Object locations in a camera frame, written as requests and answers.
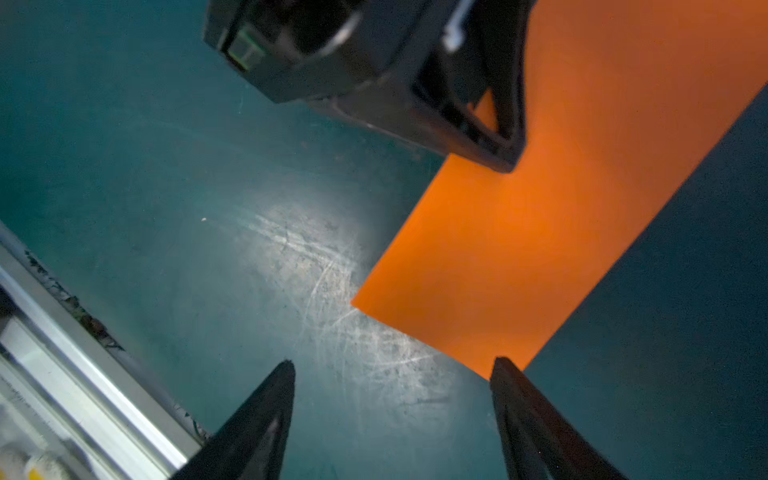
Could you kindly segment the orange square paper sheet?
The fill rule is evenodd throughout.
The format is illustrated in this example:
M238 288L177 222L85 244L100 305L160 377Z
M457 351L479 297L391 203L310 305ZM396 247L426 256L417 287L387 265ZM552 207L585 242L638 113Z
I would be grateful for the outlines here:
M449 157L353 305L528 365L766 82L763 1L537 2L517 166Z

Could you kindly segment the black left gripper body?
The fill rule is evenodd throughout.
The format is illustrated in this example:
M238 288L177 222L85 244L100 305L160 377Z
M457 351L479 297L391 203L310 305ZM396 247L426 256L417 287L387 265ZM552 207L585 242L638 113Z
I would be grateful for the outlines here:
M274 103L360 120L423 103L461 1L211 1L203 38Z

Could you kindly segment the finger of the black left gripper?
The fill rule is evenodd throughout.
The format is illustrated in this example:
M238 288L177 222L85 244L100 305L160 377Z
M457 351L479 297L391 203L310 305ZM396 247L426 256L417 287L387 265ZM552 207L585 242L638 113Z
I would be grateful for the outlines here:
M442 155L511 172L526 146L531 1L428 1L393 59L315 110Z

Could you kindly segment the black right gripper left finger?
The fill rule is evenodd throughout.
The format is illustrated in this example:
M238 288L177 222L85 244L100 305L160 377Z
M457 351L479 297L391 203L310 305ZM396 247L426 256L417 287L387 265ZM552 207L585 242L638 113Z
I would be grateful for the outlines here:
M280 477L295 398L296 371L279 363L174 479Z

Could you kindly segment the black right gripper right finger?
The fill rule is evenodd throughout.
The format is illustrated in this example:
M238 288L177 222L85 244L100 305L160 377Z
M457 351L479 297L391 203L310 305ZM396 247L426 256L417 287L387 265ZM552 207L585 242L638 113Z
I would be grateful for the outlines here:
M510 479L622 479L507 357L489 386Z

